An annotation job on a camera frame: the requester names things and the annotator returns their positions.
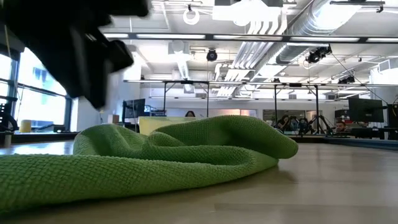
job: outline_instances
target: white ceiling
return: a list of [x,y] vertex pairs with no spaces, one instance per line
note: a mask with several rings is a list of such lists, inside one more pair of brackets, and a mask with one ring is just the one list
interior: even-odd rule
[[[288,21],[309,2],[309,0],[296,0],[297,7],[289,10]],[[398,11],[398,1],[386,1],[385,11]],[[204,1],[201,9],[210,10],[213,1]],[[199,22],[194,25],[186,24],[182,19],[183,11],[171,11],[184,9],[185,6],[168,6],[166,12],[161,11],[159,5],[155,5],[156,10],[144,19],[135,17],[115,17],[112,26],[103,29],[105,32],[173,32],[173,33],[211,33],[211,34],[237,34],[246,33],[248,27],[236,26],[230,21],[214,21],[211,15],[200,14]],[[363,8],[362,11],[375,11],[376,8]],[[334,35],[398,35],[398,14],[390,12],[358,12],[345,25],[334,32]],[[177,64],[167,60],[166,40],[129,40],[127,44],[135,45],[140,53],[147,60],[150,70],[143,70],[147,78],[151,73],[171,73],[177,69]],[[240,42],[209,42],[191,41],[190,51],[195,53],[192,60],[188,62],[190,70],[210,70],[214,71],[217,63],[206,61],[206,52],[209,48],[215,48],[218,53],[218,60],[233,60],[239,51]],[[358,55],[363,56],[363,61],[374,60],[380,62],[385,56],[398,55],[396,45],[373,45],[373,44],[332,44],[333,53],[338,55],[338,59],[346,68],[357,67],[356,75],[362,80],[368,79],[370,67],[374,63],[358,62]],[[328,56],[322,60],[322,65],[318,64],[309,70],[302,65],[304,58],[298,60],[299,66],[289,66],[284,72],[287,74],[281,77],[283,82],[299,82],[311,77],[320,77],[317,82],[326,80],[332,75],[339,74],[345,69],[333,58]]]

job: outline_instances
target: yellow box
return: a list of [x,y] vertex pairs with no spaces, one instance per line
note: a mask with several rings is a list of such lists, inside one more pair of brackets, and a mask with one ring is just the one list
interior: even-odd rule
[[139,132],[140,134],[149,135],[157,128],[161,128],[171,124],[181,124],[189,121],[196,121],[203,118],[193,117],[139,117]]

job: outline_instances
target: computer screen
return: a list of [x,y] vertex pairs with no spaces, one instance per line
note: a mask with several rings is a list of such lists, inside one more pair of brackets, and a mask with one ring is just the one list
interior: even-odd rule
[[145,116],[145,99],[127,100],[124,102],[124,118]]
[[362,122],[384,122],[381,100],[348,98],[349,119]]

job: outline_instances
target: security camera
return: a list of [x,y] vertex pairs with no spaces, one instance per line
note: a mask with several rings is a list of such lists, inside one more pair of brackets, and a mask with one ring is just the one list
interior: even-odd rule
[[217,60],[217,53],[215,49],[210,49],[206,56],[207,61],[214,62]]

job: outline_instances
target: green microfiber cloth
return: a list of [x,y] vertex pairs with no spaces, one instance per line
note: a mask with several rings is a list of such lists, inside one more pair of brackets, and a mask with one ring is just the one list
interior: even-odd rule
[[0,156],[0,213],[205,187],[270,168],[297,149],[246,116],[170,125],[149,136],[104,124],[78,134],[73,155]]

